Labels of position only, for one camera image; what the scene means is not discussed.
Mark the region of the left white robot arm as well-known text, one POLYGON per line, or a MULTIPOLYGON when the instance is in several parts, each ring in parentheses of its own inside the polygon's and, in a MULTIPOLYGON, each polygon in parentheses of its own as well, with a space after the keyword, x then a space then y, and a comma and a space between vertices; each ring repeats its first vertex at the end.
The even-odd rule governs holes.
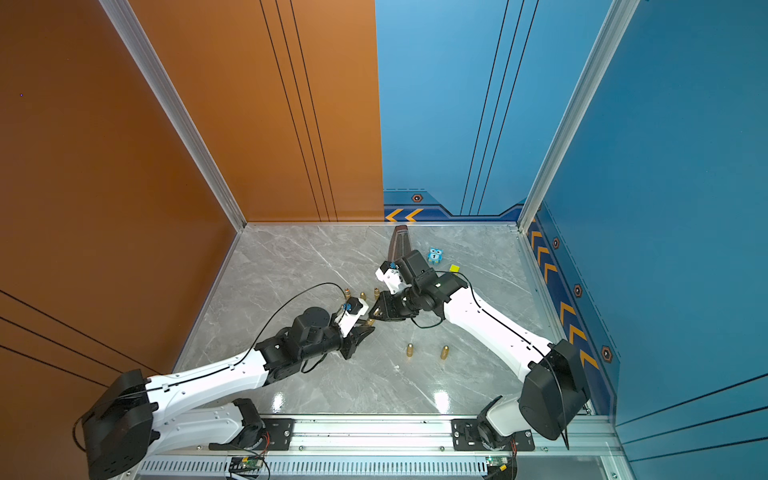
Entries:
POLYGON ((229 424, 214 415, 217 425, 211 429, 192 421, 191 412, 300 373, 313 358, 332 352, 350 358, 375 330, 363 318, 366 311, 360 303, 340 315, 310 307, 291 326, 228 359, 177 374, 121 374, 81 417, 89 478, 110 479, 148 455, 200 442, 241 447, 260 420, 249 400, 235 400, 229 424))

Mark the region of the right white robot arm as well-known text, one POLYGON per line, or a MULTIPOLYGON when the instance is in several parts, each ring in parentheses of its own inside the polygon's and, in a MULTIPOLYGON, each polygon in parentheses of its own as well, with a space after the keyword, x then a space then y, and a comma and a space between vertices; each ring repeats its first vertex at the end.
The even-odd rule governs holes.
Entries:
POLYGON ((388 265, 376 277, 386 290, 372 308, 372 318, 399 321, 432 312, 482 342, 522 382, 517 398, 499 395, 476 417, 484 446, 503 449, 527 430, 569 442, 568 425, 591 398, 576 347, 565 339, 553 343, 516 324, 482 300, 461 273, 427 270, 405 279, 388 265))

